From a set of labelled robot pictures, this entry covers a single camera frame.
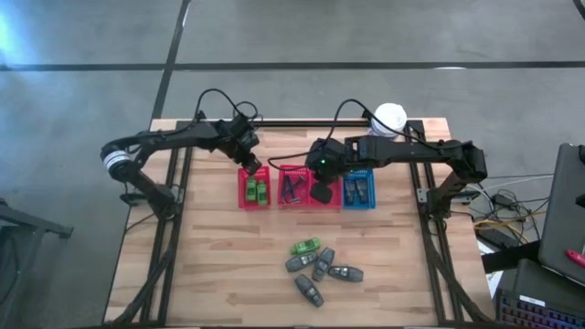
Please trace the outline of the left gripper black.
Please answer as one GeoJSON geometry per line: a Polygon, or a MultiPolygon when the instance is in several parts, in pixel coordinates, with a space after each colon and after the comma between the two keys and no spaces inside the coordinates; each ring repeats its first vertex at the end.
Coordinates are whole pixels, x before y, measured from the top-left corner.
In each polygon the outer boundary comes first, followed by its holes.
{"type": "Polygon", "coordinates": [[[220,136],[217,148],[237,165],[245,167],[248,175],[254,175],[262,163],[252,152],[252,148],[260,140],[249,119],[239,114],[231,121],[219,120],[214,127],[220,136]]]}

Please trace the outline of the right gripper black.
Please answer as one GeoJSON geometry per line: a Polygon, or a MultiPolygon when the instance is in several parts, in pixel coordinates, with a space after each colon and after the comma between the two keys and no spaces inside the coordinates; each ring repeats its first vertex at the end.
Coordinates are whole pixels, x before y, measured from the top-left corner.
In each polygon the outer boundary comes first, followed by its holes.
{"type": "Polygon", "coordinates": [[[333,191],[326,183],[334,182],[345,172],[345,146],[336,139],[317,139],[311,145],[305,159],[305,166],[309,168],[314,178],[319,181],[313,183],[310,197],[319,203],[329,204],[333,191]]]}

